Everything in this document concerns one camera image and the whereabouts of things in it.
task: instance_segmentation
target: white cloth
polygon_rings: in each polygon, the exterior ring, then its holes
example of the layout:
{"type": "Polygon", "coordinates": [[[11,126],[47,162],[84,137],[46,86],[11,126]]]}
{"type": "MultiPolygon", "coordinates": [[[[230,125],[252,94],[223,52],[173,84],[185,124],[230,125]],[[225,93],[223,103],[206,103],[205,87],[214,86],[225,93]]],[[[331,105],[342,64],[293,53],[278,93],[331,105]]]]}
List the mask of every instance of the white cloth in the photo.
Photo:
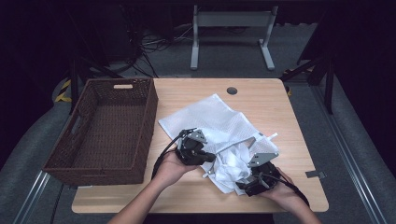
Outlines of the white cloth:
{"type": "Polygon", "coordinates": [[[250,162],[254,153],[278,153],[278,149],[248,121],[241,112],[228,107],[217,94],[176,113],[160,119],[160,125],[174,139],[184,129],[201,129],[207,144],[203,150],[216,154],[214,162],[205,162],[202,168],[212,182],[224,193],[245,192],[235,182],[245,182],[250,176],[250,162]]]}

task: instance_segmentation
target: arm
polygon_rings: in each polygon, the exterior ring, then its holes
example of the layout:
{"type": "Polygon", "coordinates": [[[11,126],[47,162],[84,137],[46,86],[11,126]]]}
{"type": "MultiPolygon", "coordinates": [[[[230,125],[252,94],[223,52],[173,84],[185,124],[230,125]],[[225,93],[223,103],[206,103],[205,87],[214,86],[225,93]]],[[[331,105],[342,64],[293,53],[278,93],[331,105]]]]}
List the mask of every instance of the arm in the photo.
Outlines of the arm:
{"type": "MultiPolygon", "coordinates": [[[[292,180],[279,168],[277,170],[292,184],[292,180]]],[[[305,204],[305,202],[294,193],[292,189],[283,183],[277,183],[273,189],[258,194],[278,203],[286,211],[295,215],[301,223],[317,224],[321,223],[314,212],[305,204]]]]}
{"type": "Polygon", "coordinates": [[[196,167],[186,166],[181,163],[175,152],[167,153],[155,177],[108,223],[143,223],[161,192],[175,184],[184,174],[194,170],[196,167]]]}

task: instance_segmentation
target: wooden table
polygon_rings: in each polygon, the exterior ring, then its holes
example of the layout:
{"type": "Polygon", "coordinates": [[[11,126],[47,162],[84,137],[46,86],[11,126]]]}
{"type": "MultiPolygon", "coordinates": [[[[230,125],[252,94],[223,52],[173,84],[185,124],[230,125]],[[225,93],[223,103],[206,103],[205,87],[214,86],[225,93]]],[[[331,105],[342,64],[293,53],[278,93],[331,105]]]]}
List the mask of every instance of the wooden table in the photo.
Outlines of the wooden table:
{"type": "MultiPolygon", "coordinates": [[[[262,133],[278,133],[273,142],[280,155],[272,160],[289,175],[305,194],[312,210],[329,208],[317,177],[307,178],[305,172],[315,170],[300,127],[297,123],[283,83],[275,78],[158,78],[155,88],[159,96],[157,118],[162,119],[180,108],[214,93],[232,109],[241,111],[262,133]],[[236,95],[227,93],[235,87],[236,95]]],[[[78,188],[72,209],[76,213],[118,213],[150,181],[152,167],[171,139],[158,122],[155,123],[145,181],[139,185],[93,186],[78,188]]],[[[222,193],[209,178],[202,178],[198,168],[185,174],[166,189],[150,213],[274,213],[277,204],[262,197],[222,193]]]]}

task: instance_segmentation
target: brown woven basket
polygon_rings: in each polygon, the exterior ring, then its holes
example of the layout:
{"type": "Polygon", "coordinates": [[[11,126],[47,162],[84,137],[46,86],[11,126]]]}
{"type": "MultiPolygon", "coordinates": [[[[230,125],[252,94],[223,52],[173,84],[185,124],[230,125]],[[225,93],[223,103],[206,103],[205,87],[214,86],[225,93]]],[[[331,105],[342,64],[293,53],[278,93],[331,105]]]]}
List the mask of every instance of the brown woven basket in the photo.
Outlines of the brown woven basket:
{"type": "Polygon", "coordinates": [[[143,183],[158,96],[148,79],[90,79],[43,171],[72,186],[143,183]]]}

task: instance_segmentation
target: basket handle hole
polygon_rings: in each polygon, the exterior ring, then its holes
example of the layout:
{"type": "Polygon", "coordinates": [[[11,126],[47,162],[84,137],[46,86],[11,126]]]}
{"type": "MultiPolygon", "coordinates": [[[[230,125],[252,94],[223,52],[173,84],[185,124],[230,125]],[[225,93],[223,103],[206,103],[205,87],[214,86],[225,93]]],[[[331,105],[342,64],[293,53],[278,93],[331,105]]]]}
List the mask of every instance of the basket handle hole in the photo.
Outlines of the basket handle hole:
{"type": "Polygon", "coordinates": [[[130,90],[134,88],[134,85],[132,84],[120,84],[120,85],[114,85],[114,90],[130,90]]]}

